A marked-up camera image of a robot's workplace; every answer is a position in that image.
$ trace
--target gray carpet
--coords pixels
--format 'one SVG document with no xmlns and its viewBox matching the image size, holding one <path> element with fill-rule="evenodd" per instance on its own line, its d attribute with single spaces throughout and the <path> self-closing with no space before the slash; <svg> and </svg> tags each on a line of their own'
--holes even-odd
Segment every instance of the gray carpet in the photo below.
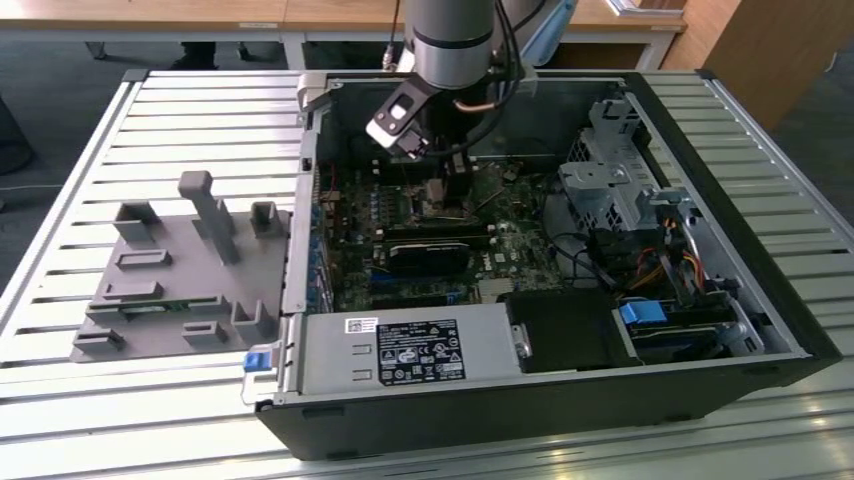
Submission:
<svg viewBox="0 0 854 480">
<path fill-rule="evenodd" d="M 275 44 L 250 44 L 262 60 L 243 62 L 236 44 L 219 45 L 220 69 L 287 68 Z M 128 68 L 168 68 L 180 56 L 174 43 L 111 43 L 110 59 L 95 61 L 79 43 L 0 42 L 0 95 L 38 152 L 19 172 L 0 176 L 0 189 L 62 184 L 90 139 Z M 313 68 L 377 68 L 382 45 L 315 46 Z M 854 220 L 854 45 L 840 55 L 836 69 L 782 123 L 774 137 L 801 168 Z M 59 189 L 0 191 L 0 289 L 6 286 Z"/>
</svg>

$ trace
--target blue tab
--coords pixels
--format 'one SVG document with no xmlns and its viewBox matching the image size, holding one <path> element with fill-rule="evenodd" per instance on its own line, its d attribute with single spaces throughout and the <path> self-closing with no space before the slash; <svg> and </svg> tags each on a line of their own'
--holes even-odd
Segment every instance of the blue tab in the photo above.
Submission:
<svg viewBox="0 0 854 480">
<path fill-rule="evenodd" d="M 250 352 L 243 359 L 246 373 L 264 372 L 272 369 L 272 352 Z"/>
<path fill-rule="evenodd" d="M 654 300 L 645 302 L 629 302 L 619 307 L 619 314 L 626 325 L 633 323 L 662 323 L 667 321 L 662 304 Z"/>
</svg>

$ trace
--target electronic circuit board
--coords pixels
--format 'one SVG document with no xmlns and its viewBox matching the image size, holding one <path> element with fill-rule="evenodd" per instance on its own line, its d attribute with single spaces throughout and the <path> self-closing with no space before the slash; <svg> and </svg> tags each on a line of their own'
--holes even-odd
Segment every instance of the electronic circuit board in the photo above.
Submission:
<svg viewBox="0 0 854 480">
<path fill-rule="evenodd" d="M 479 167 L 467 199 L 443 209 L 430 202 L 430 181 L 382 185 L 365 171 L 341 179 L 325 202 L 335 311 L 491 303 L 502 293 L 565 284 L 541 227 L 543 175 L 519 175 L 511 160 Z M 477 245 L 465 271 L 402 278 L 386 269 L 389 243 L 378 231 L 465 227 L 486 232 L 447 238 Z"/>
</svg>

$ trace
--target barcode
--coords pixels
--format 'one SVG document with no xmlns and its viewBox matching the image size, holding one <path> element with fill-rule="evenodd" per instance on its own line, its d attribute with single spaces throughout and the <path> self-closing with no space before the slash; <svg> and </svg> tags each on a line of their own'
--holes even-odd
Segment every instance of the barcode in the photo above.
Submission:
<svg viewBox="0 0 854 480">
<path fill-rule="evenodd" d="M 345 332 L 373 333 L 377 332 L 377 318 L 349 318 L 345 322 Z"/>
</svg>

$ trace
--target slotted metal surface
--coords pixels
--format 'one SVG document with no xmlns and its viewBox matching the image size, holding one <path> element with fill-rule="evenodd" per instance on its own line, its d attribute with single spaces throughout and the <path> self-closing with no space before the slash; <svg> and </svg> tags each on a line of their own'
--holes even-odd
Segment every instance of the slotted metal surface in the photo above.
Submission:
<svg viewBox="0 0 854 480">
<path fill-rule="evenodd" d="M 846 355 L 842 363 L 695 422 L 300 462 L 240 402 L 240 353 L 66 360 L 123 200 L 156 199 L 159 214 L 188 213 L 178 176 L 206 168 L 231 211 L 258 199 L 283 208 L 294 201 L 295 74 L 154 73 L 143 84 L 122 85 L 0 301 L 0 478 L 794 478 L 854 468 L 850 229 L 714 85 L 693 74 L 647 79 Z M 270 392 L 270 379 L 255 389 Z M 441 412 L 418 414 L 429 421 Z"/>
</svg>

